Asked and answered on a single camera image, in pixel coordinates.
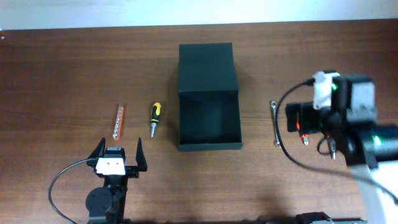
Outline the silver double ring wrench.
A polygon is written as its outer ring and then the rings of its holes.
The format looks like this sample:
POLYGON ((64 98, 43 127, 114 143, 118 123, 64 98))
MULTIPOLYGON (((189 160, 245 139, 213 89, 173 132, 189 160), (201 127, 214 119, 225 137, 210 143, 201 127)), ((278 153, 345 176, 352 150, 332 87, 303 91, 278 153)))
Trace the silver double ring wrench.
POLYGON ((276 107, 277 107, 276 102, 275 101, 271 101, 270 102, 270 107, 271 107, 272 117, 273 117, 273 122, 274 122, 274 135, 275 135, 274 146, 275 147, 280 147, 280 141, 279 141, 279 138, 278 138, 278 135, 277 135, 277 132, 276 132, 276 124, 275 124, 275 122, 276 122, 275 115, 276 115, 276 107))

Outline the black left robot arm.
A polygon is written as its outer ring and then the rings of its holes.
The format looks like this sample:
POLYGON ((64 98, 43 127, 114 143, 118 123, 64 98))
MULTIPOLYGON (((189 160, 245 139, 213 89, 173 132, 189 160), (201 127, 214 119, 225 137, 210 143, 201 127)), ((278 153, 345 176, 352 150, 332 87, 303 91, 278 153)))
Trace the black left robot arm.
POLYGON ((125 165, 126 154, 122 147, 106 147, 102 138, 97 147, 88 156, 86 164, 104 180, 103 186, 93 189, 86 197, 85 205, 89 212, 89 223, 131 223, 124 217, 128 180, 139 178, 147 171, 147 161, 138 139, 136 165, 125 165))

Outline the small red pliers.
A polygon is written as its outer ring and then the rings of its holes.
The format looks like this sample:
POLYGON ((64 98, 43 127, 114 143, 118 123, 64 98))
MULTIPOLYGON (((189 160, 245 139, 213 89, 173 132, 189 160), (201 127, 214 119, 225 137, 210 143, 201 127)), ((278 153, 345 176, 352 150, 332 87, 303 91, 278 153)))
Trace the small red pliers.
POLYGON ((297 122, 296 122, 296 128, 297 131, 301 137, 302 143, 307 146, 309 145, 309 140, 308 140, 308 131, 306 130, 305 123, 302 119, 301 113, 297 113, 297 122))

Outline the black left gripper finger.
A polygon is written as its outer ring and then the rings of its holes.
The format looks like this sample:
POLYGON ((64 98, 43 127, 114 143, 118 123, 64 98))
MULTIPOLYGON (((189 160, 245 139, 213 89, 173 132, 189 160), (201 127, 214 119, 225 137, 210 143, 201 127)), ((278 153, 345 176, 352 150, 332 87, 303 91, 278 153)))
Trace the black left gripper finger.
POLYGON ((100 142, 95 147, 93 152, 88 156, 88 159, 98 159, 100 157, 103 157, 105 145, 106 145, 106 139, 101 138, 100 142))
POLYGON ((144 155, 141 138, 139 138, 137 142, 136 162, 139 172, 147 172, 147 161, 144 155))

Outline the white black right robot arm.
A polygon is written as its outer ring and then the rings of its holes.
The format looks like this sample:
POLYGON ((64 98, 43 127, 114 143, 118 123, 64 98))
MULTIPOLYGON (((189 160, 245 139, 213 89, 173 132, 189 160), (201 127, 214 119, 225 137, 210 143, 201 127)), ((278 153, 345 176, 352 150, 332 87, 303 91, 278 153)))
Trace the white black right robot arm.
POLYGON ((303 142, 310 134, 322 133, 322 141, 328 144, 326 154, 335 158, 342 153, 351 172, 291 161, 310 171, 355 180, 367 223, 397 223, 397 125, 378 124, 372 79, 321 70, 283 97, 302 86, 313 87, 313 100, 286 105, 288 132, 298 132, 303 142))

